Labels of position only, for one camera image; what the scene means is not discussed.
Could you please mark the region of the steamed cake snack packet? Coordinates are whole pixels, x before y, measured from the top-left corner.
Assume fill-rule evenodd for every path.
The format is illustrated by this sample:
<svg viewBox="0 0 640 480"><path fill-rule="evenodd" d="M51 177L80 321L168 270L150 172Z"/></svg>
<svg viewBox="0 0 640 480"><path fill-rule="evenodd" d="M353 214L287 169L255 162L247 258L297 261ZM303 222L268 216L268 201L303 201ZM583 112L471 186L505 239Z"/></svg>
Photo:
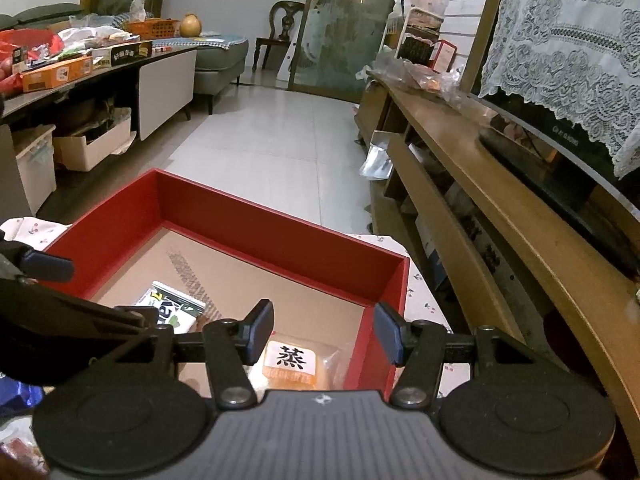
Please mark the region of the steamed cake snack packet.
<svg viewBox="0 0 640 480"><path fill-rule="evenodd" d="M350 354L324 342L272 332L258 361L244 367L258 398L267 390L335 390Z"/></svg>

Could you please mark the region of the green white snack packet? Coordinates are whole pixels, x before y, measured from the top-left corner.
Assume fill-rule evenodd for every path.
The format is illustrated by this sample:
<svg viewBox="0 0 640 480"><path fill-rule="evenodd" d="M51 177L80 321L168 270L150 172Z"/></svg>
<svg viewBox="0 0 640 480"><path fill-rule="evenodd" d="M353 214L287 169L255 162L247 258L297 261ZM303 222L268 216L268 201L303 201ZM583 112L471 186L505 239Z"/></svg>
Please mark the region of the green white snack packet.
<svg viewBox="0 0 640 480"><path fill-rule="evenodd" d="M159 281L152 281L136 306L155 308L157 323L172 326L177 335L192 332L205 311L203 301Z"/></svg>

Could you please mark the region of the dark blue biscuit packet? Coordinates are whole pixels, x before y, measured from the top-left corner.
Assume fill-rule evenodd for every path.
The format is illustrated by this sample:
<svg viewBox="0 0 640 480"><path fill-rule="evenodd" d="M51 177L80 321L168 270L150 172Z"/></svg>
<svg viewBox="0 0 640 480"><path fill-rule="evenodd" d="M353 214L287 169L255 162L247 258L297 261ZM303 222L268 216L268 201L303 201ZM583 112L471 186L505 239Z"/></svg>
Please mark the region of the dark blue biscuit packet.
<svg viewBox="0 0 640 480"><path fill-rule="evenodd" d="M17 382L6 375L0 378L0 417L13 417L27 412L44 398L43 388Z"/></svg>

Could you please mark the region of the cherry print tablecloth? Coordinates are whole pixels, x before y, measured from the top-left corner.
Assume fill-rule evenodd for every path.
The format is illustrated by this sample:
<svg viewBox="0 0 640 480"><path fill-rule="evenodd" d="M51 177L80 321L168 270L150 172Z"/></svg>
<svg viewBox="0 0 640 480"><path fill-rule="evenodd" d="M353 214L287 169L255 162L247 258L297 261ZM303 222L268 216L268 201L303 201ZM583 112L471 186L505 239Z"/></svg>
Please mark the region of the cherry print tablecloth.
<svg viewBox="0 0 640 480"><path fill-rule="evenodd" d="M22 242L36 249L48 247L61 236L67 226L55 222L37 219L35 217L18 217L6 220L1 229L8 240ZM194 300L201 307L202 322L216 320L220 314L205 289L195 278L184 278L183 285L178 289L181 295ZM431 289L418 267L410 264L410 276L407 287L404 317L407 321L427 320L447 327L445 315L439 307ZM314 374L306 382L300 379L278 379L265 374L263 360L247 367L248 378L256 391L258 398L262 398L268 389L294 390L328 390L343 385L343 370L346 368L346 353L335 350L326 344L308 339L292 338L278 332L272 334L266 350L274 350L277 344L284 344L303 351L307 356L316 358ZM2 472L3 478L8 478L11 471L20 479L42 479L48 470L42 455L35 445L28 415L15 416L1 426L1 466L6 468Z"/></svg>

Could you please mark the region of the red cardboard box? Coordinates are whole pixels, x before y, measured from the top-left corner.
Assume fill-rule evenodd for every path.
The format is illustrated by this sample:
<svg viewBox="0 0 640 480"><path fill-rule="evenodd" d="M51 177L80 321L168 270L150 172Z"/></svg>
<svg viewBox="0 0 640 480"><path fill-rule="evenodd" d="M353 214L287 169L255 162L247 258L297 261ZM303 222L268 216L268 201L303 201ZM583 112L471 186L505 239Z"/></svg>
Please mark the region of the red cardboard box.
<svg viewBox="0 0 640 480"><path fill-rule="evenodd" d="M244 318L267 299L278 338L340 349L335 388L393 388L374 308L404 310L410 262L396 252L155 169L48 251L74 263L63 292L107 307L133 304L153 282L205 302L205 322Z"/></svg>

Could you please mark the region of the white storage bin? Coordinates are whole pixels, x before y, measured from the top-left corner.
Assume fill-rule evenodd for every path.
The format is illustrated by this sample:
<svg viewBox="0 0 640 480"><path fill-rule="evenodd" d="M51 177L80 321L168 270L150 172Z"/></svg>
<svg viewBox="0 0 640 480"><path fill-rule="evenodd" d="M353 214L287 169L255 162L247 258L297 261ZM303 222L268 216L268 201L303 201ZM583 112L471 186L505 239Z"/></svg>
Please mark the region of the white storage bin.
<svg viewBox="0 0 640 480"><path fill-rule="evenodd" d="M89 172L108 156L126 153L136 134L130 108L116 107L107 118L85 124L70 136L55 136L54 160L67 170Z"/></svg>

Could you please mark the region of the orange flat box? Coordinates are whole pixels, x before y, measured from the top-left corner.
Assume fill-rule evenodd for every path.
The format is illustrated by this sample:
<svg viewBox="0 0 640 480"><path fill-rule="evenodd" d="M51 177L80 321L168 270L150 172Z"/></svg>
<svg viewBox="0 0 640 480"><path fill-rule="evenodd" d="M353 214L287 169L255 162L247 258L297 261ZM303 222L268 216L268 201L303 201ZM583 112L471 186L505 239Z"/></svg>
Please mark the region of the orange flat box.
<svg viewBox="0 0 640 480"><path fill-rule="evenodd" d="M23 74L23 91L25 93L55 89L63 84L75 81L92 73L91 56L71 58L47 66L31 70Z"/></svg>

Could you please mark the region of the grey coffee table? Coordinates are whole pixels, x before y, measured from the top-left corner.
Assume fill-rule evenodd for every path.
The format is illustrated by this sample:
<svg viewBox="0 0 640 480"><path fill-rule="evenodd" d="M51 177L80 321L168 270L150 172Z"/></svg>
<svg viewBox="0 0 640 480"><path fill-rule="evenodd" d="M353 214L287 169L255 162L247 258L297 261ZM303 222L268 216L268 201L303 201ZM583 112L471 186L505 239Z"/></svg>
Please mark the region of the grey coffee table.
<svg viewBox="0 0 640 480"><path fill-rule="evenodd" d="M80 200L98 196L98 187L129 182L134 166L129 155L175 114L186 114L193 99L196 50L175 48L152 55L152 58L115 68L101 68L90 76L51 91L38 91L9 99L1 117L1 218L29 216L26 192L13 154L9 125L25 117L31 122L43 122L44 116L63 103L96 90L109 94L117 104L132 108L132 126L136 140L126 145L119 155L110 155L89 172L62 177L62 190L53 195L52 203L44 207L47 219L78 218Z"/></svg>

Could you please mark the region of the red plastic basin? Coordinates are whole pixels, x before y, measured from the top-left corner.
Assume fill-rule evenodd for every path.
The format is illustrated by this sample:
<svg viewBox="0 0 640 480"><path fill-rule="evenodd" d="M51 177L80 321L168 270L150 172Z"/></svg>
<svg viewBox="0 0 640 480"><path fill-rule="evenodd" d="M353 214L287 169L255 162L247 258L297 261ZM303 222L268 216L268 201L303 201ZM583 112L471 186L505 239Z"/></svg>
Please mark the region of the red plastic basin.
<svg viewBox="0 0 640 480"><path fill-rule="evenodd" d="M10 58L18 47L27 50L47 46L50 55L57 55L64 49L63 40L49 29L7 29L0 32L0 60Z"/></svg>

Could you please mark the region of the round yellow pomelo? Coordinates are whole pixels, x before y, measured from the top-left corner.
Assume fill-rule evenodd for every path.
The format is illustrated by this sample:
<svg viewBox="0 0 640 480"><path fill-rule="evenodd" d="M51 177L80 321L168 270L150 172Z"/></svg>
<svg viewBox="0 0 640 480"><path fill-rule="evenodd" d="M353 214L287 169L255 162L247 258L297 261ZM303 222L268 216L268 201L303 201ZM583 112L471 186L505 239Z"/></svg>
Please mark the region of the round yellow pomelo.
<svg viewBox="0 0 640 480"><path fill-rule="evenodd" d="M179 25L179 34L181 37L194 38L201 36L202 22L193 13L184 16Z"/></svg>

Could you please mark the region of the orange basket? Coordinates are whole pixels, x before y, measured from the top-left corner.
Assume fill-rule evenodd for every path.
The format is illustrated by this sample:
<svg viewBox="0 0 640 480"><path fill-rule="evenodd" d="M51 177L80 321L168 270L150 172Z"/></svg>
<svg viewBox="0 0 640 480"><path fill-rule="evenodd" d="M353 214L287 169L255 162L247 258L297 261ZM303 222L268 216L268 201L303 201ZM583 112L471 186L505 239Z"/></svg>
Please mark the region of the orange basket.
<svg viewBox="0 0 640 480"><path fill-rule="evenodd" d="M126 23L126 29L141 40L174 38L178 29L178 20L170 18L149 18L142 22Z"/></svg>

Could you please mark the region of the wooden chair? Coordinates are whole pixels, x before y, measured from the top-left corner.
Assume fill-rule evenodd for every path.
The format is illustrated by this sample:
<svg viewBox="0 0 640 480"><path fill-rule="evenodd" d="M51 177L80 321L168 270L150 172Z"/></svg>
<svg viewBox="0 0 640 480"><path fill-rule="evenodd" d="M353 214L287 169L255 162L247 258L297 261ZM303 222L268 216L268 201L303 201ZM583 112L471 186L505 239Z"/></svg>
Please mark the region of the wooden chair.
<svg viewBox="0 0 640 480"><path fill-rule="evenodd" d="M262 69L264 70L273 47L288 47L291 44L291 32L295 25L295 17L304 9L303 3L292 0L280 0L271 7L268 15L269 36L267 38L257 37L255 41L253 72L257 70L262 48L266 48L262 60Z"/></svg>

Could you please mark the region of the white lace cover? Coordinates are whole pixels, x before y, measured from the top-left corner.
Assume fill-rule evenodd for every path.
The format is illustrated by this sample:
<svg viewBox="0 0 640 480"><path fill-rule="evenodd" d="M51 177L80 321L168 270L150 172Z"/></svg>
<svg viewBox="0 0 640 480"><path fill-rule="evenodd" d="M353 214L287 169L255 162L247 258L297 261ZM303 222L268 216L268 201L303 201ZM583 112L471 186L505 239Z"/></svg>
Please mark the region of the white lace cover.
<svg viewBox="0 0 640 480"><path fill-rule="evenodd" d="M639 167L639 0L501 0L480 95L516 94Z"/></svg>

